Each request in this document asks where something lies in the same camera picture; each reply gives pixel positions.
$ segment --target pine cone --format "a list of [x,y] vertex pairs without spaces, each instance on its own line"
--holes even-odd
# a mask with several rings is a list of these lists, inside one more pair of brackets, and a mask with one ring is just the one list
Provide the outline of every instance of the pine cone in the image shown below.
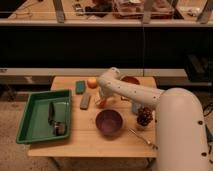
[[142,126],[147,126],[153,120],[152,110],[148,107],[140,107],[138,109],[137,123]]

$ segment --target table leg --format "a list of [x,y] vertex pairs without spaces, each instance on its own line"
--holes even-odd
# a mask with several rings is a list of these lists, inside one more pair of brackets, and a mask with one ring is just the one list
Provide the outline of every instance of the table leg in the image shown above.
[[53,166],[57,170],[60,170],[60,165],[58,164],[58,162],[56,161],[56,159],[54,157],[48,157],[48,160],[53,164]]
[[152,170],[152,166],[155,164],[156,159],[155,158],[147,158],[148,165],[146,166],[146,170]]

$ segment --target small box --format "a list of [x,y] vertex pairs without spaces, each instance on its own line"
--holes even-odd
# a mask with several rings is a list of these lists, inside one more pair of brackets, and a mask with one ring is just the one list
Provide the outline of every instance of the small box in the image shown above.
[[85,89],[86,89],[86,85],[84,80],[76,81],[76,84],[75,84],[76,94],[83,94],[85,92]]

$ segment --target purple bowl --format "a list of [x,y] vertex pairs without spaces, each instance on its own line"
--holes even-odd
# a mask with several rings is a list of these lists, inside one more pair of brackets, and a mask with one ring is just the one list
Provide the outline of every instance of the purple bowl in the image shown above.
[[106,109],[96,117],[96,126],[105,136],[115,135],[122,127],[123,119],[115,110]]

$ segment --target apple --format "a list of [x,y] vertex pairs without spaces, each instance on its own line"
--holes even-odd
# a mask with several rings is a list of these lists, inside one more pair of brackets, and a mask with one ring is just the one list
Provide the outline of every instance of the apple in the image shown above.
[[87,85],[89,88],[96,88],[98,86],[97,79],[95,77],[88,78]]

